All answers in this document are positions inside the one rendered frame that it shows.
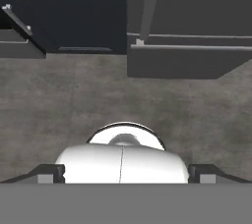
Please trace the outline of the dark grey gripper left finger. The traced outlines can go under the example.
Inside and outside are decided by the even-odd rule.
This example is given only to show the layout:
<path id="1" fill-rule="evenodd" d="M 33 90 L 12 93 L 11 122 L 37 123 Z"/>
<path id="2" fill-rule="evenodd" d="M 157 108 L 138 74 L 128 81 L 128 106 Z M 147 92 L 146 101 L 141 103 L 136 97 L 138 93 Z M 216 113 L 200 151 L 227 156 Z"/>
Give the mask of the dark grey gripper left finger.
<path id="1" fill-rule="evenodd" d="M 2 184 L 64 184 L 64 173 L 62 164 L 40 164 L 27 174 L 2 181 Z"/>

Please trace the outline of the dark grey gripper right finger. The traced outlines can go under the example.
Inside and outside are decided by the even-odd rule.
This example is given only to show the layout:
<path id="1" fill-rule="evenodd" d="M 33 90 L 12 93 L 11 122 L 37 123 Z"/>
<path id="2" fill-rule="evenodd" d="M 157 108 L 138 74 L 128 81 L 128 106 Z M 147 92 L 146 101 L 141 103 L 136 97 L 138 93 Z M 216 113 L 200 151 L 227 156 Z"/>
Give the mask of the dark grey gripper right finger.
<path id="1" fill-rule="evenodd" d="M 224 173 L 214 164 L 190 164 L 188 172 L 188 182 L 194 184 L 252 184 L 252 181 Z"/>

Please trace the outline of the dark grey fridge drawer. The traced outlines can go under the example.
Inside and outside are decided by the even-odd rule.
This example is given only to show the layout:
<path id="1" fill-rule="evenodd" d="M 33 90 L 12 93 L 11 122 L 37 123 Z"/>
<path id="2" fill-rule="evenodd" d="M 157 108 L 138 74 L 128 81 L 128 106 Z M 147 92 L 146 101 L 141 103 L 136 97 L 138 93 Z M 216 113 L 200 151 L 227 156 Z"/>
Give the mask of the dark grey fridge drawer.
<path id="1" fill-rule="evenodd" d="M 131 78 L 214 80 L 252 60 L 252 46 L 136 45 L 127 55 Z"/>

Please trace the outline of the dark grey fridge door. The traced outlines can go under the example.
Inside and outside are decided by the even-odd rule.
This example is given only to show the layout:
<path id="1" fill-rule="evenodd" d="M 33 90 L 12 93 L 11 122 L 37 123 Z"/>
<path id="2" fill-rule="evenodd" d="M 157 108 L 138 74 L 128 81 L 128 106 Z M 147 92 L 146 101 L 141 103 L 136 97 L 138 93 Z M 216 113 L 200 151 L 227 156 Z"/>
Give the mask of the dark grey fridge door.
<path id="1" fill-rule="evenodd" d="M 146 0 L 127 0 L 127 33 L 141 31 Z M 242 39 L 252 44 L 252 0 L 157 0 L 149 38 Z"/>

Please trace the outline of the white rounded dome object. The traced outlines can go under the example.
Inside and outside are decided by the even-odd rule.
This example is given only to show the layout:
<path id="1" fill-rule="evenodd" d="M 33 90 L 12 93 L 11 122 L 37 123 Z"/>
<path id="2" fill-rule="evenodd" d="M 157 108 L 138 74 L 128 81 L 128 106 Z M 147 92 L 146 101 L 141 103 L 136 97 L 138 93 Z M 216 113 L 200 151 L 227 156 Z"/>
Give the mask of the white rounded dome object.
<path id="1" fill-rule="evenodd" d="M 67 184 L 186 184 L 182 158 L 158 134 L 134 122 L 115 122 L 64 149 L 56 159 Z"/>

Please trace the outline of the open grey cupboard door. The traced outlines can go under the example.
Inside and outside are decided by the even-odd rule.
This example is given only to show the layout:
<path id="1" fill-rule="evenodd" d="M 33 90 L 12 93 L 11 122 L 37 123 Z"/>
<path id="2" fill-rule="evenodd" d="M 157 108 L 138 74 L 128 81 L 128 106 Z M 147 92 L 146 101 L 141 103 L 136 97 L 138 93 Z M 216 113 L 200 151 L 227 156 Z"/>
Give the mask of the open grey cupboard door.
<path id="1" fill-rule="evenodd" d="M 45 59 L 46 51 L 0 8 L 0 58 Z"/>

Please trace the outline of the black cupboard door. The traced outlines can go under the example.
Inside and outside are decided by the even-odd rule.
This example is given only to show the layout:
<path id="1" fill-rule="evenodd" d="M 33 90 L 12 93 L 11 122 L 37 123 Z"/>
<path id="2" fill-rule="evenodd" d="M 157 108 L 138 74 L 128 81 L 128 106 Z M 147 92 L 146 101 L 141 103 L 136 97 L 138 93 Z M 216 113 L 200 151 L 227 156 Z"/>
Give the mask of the black cupboard door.
<path id="1" fill-rule="evenodd" d="M 48 53 L 125 54 L 126 0 L 0 0 Z"/>

